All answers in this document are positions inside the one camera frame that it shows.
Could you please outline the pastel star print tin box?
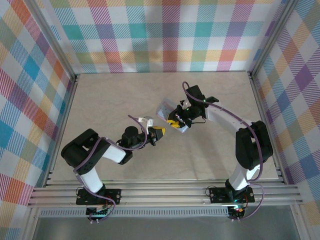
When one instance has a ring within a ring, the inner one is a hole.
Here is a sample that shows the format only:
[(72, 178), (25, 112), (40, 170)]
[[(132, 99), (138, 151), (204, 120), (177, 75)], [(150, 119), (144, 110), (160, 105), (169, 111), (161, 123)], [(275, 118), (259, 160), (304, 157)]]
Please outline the pastel star print tin box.
[(167, 122), (169, 114), (174, 111), (177, 106), (180, 106), (182, 110), (185, 110), (183, 105), (181, 103), (173, 102), (172, 100), (168, 98), (164, 98), (162, 102), (159, 104), (159, 106), (156, 109), (156, 115), (163, 121), (165, 121), (167, 124), (169, 124), (171, 127), (179, 131), (180, 133), (186, 132), (189, 127), (187, 125), (184, 125), (183, 127), (176, 128), (172, 126), (173, 123)]

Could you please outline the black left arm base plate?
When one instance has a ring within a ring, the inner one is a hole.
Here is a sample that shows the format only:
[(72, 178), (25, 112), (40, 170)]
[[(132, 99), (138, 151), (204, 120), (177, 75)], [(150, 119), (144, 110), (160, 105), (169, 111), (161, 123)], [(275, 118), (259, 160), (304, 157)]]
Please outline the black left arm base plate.
[(96, 195), (92, 195), (84, 188), (80, 188), (76, 191), (76, 205), (110, 205), (112, 202), (106, 198), (112, 199), (116, 205), (120, 203), (122, 190), (118, 188), (114, 189), (102, 189), (99, 190)]

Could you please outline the wide aluminium mounting rail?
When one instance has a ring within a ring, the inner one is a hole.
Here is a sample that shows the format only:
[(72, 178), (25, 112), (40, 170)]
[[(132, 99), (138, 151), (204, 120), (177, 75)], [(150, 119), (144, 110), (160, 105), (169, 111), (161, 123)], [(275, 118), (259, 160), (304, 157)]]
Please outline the wide aluminium mounting rail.
[[(220, 180), (105, 180), (108, 189), (121, 189), (121, 207), (200, 207), (209, 206), (209, 186), (223, 187)], [(36, 187), (29, 200), (29, 207), (75, 207), (75, 180), (49, 180), (45, 187)], [(260, 181), (252, 186), (254, 204), (280, 206), (302, 204), (303, 199), (296, 185), (280, 180)]]

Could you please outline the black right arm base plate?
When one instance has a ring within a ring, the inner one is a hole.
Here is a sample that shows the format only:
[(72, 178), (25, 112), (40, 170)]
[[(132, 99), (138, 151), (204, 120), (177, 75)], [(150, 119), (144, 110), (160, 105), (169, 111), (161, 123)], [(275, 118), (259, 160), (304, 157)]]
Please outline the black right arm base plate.
[(211, 187), (208, 189), (211, 204), (217, 203), (254, 203), (255, 196), (251, 187), (245, 187), (242, 190), (230, 190), (226, 187)]

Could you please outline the aluminium corner post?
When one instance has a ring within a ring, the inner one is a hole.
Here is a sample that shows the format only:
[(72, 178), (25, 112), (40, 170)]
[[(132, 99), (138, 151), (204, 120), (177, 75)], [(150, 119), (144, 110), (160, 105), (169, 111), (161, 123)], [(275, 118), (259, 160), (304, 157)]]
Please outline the aluminium corner post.
[(69, 74), (70, 79), (72, 82), (77, 81), (77, 74), (74, 72), (70, 62), (68, 61), (61, 45), (58, 43), (52, 29), (50, 28), (49, 24), (47, 23), (44, 15), (41, 12), (36, 0), (23, 0), (29, 11), (31, 12), (32, 16), (34, 17), (35, 21), (39, 25), (43, 35), (45, 36), (46, 40), (48, 41), (49, 45), (52, 47), (53, 51), (55, 52), (57, 58), (59, 59), (61, 65)]
[(263, 41), (262, 45), (258, 48), (249, 71), (247, 72), (252, 80), (257, 77), (267, 59), (267, 56), (271, 52), (275, 42), (277, 41), (298, 2), (299, 0), (284, 0), (284, 3), (280, 3), (278, 9), (281, 11), (278, 9), (276, 10), (274, 20), (271, 21), (264, 35), (266, 40)]

